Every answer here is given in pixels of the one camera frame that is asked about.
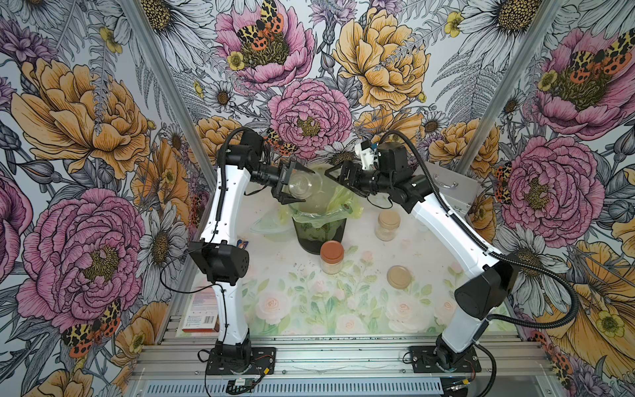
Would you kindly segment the glass jar beige lid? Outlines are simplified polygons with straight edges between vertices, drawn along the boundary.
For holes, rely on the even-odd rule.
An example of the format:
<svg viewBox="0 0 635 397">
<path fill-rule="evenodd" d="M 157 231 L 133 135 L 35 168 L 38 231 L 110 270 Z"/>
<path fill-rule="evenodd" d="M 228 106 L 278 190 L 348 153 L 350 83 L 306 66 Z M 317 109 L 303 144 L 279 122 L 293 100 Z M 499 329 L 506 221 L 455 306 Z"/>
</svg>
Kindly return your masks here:
<svg viewBox="0 0 635 397">
<path fill-rule="evenodd" d="M 400 223 L 401 217 L 399 213 L 390 209 L 382 210 L 377 218 L 375 236 L 383 242 L 394 240 Z"/>
<path fill-rule="evenodd" d="M 308 199 L 321 190 L 322 176 L 317 172 L 294 170 L 287 187 L 294 198 Z"/>
</svg>

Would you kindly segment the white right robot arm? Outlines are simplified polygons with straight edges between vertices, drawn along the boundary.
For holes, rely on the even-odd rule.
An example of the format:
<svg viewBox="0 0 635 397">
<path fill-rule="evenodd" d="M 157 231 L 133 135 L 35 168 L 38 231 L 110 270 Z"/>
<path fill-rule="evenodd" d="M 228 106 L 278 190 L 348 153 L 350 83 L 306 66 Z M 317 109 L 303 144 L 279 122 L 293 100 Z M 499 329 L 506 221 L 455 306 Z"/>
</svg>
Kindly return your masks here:
<svg viewBox="0 0 635 397">
<path fill-rule="evenodd" d="M 457 308 L 433 349 L 435 366 L 454 372 L 506 300 L 518 271 L 451 208 L 424 163 L 419 173 L 410 169 L 405 146 L 364 142 L 357 156 L 360 160 L 346 160 L 325 175 L 360 197 L 386 194 L 437 237 L 466 276 L 454 292 Z"/>
</svg>

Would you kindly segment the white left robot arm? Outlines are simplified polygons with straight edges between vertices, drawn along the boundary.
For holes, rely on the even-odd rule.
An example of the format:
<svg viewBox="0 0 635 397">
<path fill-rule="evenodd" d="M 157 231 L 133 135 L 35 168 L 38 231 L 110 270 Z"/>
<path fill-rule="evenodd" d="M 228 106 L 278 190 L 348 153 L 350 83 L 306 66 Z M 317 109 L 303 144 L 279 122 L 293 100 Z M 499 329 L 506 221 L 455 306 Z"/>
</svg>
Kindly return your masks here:
<svg viewBox="0 0 635 397">
<path fill-rule="evenodd" d="M 189 255 L 211 284 L 218 303 L 218 340 L 205 359 L 206 375 L 238 375 L 255 368 L 257 362 L 275 358 L 267 347 L 253 353 L 250 330 L 242 302 L 242 278 L 250 255 L 238 244 L 236 223 L 249 183 L 271 189 L 280 204 L 303 202 L 291 194 L 289 181 L 307 167 L 291 159 L 271 165 L 263 155 L 263 137 L 247 127 L 231 131 L 216 155 L 217 186 L 213 204 L 200 238 L 190 244 Z"/>
</svg>

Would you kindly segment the green plastic bin liner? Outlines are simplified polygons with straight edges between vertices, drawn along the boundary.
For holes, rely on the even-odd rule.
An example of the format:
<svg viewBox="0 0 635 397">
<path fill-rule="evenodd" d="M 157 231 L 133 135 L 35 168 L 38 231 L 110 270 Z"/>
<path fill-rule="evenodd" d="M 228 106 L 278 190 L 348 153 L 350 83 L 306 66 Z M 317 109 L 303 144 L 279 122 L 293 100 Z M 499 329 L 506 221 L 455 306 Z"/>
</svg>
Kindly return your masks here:
<svg viewBox="0 0 635 397">
<path fill-rule="evenodd" d="M 332 221 L 360 218 L 363 207 L 359 198 L 349 189 L 329 179 L 326 175 L 329 168 L 326 164 L 311 167 L 311 170 L 322 176 L 321 190 L 305 202 L 280 206 L 274 211 L 274 220 L 281 225 L 295 220 L 299 223 L 311 223 L 319 228 Z"/>
</svg>

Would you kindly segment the glass jar orange lid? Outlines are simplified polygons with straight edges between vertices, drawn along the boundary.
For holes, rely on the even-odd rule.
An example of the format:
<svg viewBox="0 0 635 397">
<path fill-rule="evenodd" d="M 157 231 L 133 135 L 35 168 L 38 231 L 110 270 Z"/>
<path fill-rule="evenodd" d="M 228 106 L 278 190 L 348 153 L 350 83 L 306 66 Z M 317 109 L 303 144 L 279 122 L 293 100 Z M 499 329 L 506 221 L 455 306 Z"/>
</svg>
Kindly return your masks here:
<svg viewBox="0 0 635 397">
<path fill-rule="evenodd" d="M 338 241 L 328 241 L 320 248 L 320 259 L 322 271 L 328 275 L 335 275 L 342 270 L 345 255 L 342 243 Z"/>
</svg>

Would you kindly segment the silver metal case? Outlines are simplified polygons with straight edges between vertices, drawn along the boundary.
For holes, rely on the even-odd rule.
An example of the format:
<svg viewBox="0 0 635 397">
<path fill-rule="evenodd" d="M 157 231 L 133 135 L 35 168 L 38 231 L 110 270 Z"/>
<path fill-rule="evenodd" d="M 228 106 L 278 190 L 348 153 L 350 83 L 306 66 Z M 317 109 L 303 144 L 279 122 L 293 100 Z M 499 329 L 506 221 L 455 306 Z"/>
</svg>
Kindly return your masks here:
<svg viewBox="0 0 635 397">
<path fill-rule="evenodd" d="M 440 165 L 425 164 L 449 205 L 470 223 L 468 214 L 480 191 L 479 182 Z"/>
</svg>

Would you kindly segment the pink red packet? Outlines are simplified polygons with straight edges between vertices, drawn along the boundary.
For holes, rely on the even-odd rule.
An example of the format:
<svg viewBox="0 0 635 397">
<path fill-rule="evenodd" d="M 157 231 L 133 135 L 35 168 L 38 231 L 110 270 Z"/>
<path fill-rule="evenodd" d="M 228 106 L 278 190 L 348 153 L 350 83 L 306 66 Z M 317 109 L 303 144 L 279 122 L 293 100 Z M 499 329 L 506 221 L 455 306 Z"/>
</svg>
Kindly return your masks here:
<svg viewBox="0 0 635 397">
<path fill-rule="evenodd" d="M 181 321 L 183 332 L 218 332 L 218 303 L 212 288 L 192 294 Z"/>
</svg>

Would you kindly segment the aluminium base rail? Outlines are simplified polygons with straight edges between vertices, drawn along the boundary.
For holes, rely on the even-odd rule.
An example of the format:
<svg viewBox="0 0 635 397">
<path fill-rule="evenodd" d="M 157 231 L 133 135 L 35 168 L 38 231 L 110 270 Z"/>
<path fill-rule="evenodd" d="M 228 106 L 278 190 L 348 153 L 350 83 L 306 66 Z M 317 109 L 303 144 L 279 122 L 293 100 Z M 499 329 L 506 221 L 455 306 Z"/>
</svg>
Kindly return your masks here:
<svg viewBox="0 0 635 397">
<path fill-rule="evenodd" d="M 251 392 L 253 396 L 435 396 L 442 379 L 472 382 L 460 396 L 474 396 L 497 374 L 491 396 L 563 396 L 539 343 L 523 342 L 512 332 L 492 332 L 478 351 L 476 369 L 455 374 L 417 373 L 406 353 L 432 343 L 432 336 L 256 337 L 257 347 L 275 347 L 274 372 Z M 169 337 L 147 347 L 132 372 L 128 396 L 224 396 L 228 384 L 245 383 L 247 375 L 208 375 L 209 338 Z"/>
</svg>

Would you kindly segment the aluminium frame post right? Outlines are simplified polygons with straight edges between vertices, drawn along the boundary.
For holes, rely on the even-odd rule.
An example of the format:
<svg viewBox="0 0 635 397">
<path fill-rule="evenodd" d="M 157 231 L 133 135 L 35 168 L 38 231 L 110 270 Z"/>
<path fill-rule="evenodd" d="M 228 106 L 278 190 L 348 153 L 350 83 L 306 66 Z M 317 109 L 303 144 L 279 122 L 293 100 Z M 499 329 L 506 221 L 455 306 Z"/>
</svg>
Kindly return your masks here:
<svg viewBox="0 0 635 397">
<path fill-rule="evenodd" d="M 500 85 L 494 92 L 494 96 L 481 118 L 471 142 L 466 147 L 466 151 L 461 157 L 461 160 L 458 161 L 454 168 L 454 171 L 458 174 L 465 175 L 471 168 L 473 161 L 479 154 L 480 148 L 485 143 L 486 138 L 489 137 L 489 133 L 494 127 L 499 113 L 510 95 L 514 83 L 521 79 L 521 75 L 533 58 L 535 51 L 542 46 L 544 37 L 547 35 L 547 30 L 555 21 L 558 10 L 562 4 L 563 1 L 561 0 L 542 2 L 534 22 L 530 25 L 527 35 L 519 47 L 519 53 L 511 59 L 509 68 L 504 73 Z"/>
</svg>

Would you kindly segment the aluminium frame post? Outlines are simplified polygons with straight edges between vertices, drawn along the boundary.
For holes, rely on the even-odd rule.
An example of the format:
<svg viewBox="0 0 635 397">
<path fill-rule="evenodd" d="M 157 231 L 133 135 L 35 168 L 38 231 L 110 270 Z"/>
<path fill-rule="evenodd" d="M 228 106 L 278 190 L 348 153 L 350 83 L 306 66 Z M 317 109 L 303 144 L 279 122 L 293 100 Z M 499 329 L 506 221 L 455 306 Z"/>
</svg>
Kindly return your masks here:
<svg viewBox="0 0 635 397">
<path fill-rule="evenodd" d="M 132 25 L 132 31 L 141 45 L 145 59 L 152 68 L 158 83 L 175 114 L 176 121 L 180 125 L 185 138 L 188 140 L 193 154 L 198 162 L 200 172 L 214 194 L 217 184 L 216 171 L 213 169 L 208 155 L 203 147 L 198 133 L 195 131 L 193 120 L 183 101 L 170 66 L 162 54 L 162 46 L 155 38 L 150 23 L 139 1 L 124 1 L 122 5 L 124 14 Z"/>
<path fill-rule="evenodd" d="M 489 137 L 489 133 L 494 127 L 499 113 L 510 95 L 514 83 L 521 79 L 521 75 L 533 58 L 535 51 L 542 46 L 544 37 L 547 35 L 547 30 L 555 21 L 558 10 L 562 4 L 563 1 L 561 0 L 542 2 L 534 22 L 530 25 L 527 35 L 519 47 L 519 53 L 511 59 L 509 68 L 504 73 L 500 85 L 494 92 L 494 96 L 481 118 L 471 142 L 466 147 L 466 151 L 461 157 L 461 160 L 458 161 L 454 168 L 454 171 L 458 174 L 465 175 L 471 168 L 473 161 L 479 154 L 480 148 L 485 143 L 486 138 Z"/>
</svg>

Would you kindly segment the aluminium frame post left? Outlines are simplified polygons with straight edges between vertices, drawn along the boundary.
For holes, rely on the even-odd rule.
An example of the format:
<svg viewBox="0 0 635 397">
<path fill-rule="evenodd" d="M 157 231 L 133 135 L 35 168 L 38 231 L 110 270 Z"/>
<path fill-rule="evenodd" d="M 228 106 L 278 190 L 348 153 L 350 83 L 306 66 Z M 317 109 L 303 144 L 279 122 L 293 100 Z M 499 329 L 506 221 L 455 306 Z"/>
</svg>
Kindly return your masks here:
<svg viewBox="0 0 635 397">
<path fill-rule="evenodd" d="M 208 155 L 203 147 L 198 133 L 195 131 L 193 120 L 183 101 L 170 66 L 162 54 L 162 46 L 155 38 L 150 23 L 139 1 L 124 1 L 122 5 L 124 14 L 132 25 L 132 31 L 141 45 L 145 59 L 152 68 L 158 83 L 175 114 L 176 121 L 180 125 L 185 138 L 188 140 L 193 154 L 198 162 L 200 172 L 214 194 L 217 184 L 216 171 L 213 169 Z"/>
</svg>

